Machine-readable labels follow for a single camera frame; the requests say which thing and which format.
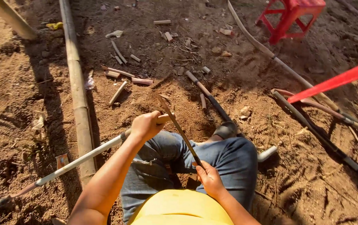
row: knife blade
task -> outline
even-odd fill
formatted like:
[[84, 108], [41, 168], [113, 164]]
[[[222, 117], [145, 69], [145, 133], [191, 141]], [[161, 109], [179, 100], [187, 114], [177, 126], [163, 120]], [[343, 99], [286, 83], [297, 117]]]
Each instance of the knife blade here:
[[172, 113], [169, 110], [168, 106], [165, 104], [165, 100], [161, 97], [161, 95], [157, 95], [157, 98], [161, 102], [162, 108], [169, 115], [169, 117], [171, 118], [173, 124], [176, 126], [176, 129], [178, 129], [180, 135], [182, 136], [182, 138], [185, 141], [187, 147], [189, 148], [190, 152], [192, 153], [192, 156], [193, 156], [194, 160], [196, 161], [197, 165], [201, 166], [205, 170], [205, 168], [202, 165], [202, 162], [200, 161], [200, 158], [197, 156], [196, 152], [194, 151], [192, 145], [190, 144], [189, 140], [187, 139], [187, 137], [186, 137], [185, 133], [183, 132], [182, 128], [180, 128], [180, 126], [179, 126], [178, 122], [176, 121], [175, 117], [172, 115]]

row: forearm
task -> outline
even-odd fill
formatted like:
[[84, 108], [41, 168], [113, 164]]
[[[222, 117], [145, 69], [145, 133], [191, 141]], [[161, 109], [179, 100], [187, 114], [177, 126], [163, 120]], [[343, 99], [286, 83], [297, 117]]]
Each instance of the forearm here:
[[235, 225], [261, 225], [226, 189], [217, 201], [225, 209]]
[[97, 171], [83, 190], [72, 211], [70, 222], [86, 221], [89, 211], [106, 218], [122, 188], [127, 171], [137, 152], [144, 145], [140, 138], [130, 135], [112, 157]]

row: person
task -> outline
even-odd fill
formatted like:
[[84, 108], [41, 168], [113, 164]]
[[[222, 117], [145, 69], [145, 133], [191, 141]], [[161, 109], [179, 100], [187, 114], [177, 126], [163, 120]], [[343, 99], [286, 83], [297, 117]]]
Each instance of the person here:
[[[122, 146], [84, 188], [68, 224], [106, 224], [118, 195], [123, 222], [144, 224], [257, 225], [249, 213], [257, 181], [257, 152], [237, 127], [224, 123], [202, 143], [190, 141], [205, 170], [182, 137], [162, 131], [159, 111], [136, 117]], [[195, 173], [201, 185], [175, 190], [173, 173]]]

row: hand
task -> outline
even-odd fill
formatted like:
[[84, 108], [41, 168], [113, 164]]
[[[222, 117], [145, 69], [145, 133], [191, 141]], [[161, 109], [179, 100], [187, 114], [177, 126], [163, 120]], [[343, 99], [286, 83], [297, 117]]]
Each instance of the hand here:
[[161, 113], [159, 111], [154, 111], [136, 117], [132, 122], [132, 132], [130, 135], [140, 138], [143, 142], [150, 140], [157, 135], [165, 125], [165, 123], [156, 124], [156, 119], [160, 115]]
[[217, 169], [212, 167], [206, 161], [202, 161], [202, 165], [205, 170], [201, 166], [197, 166], [196, 162], [193, 162], [192, 164], [193, 166], [196, 166], [197, 180], [202, 183], [209, 196], [217, 199], [223, 192], [226, 191]]

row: knee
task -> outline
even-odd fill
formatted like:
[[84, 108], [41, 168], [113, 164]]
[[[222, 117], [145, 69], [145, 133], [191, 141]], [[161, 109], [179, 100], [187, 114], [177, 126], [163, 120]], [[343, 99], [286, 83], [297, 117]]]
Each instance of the knee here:
[[250, 140], [242, 137], [233, 137], [229, 138], [228, 141], [230, 141], [229, 145], [231, 146], [232, 154], [236, 155], [240, 161], [257, 164], [257, 149]]

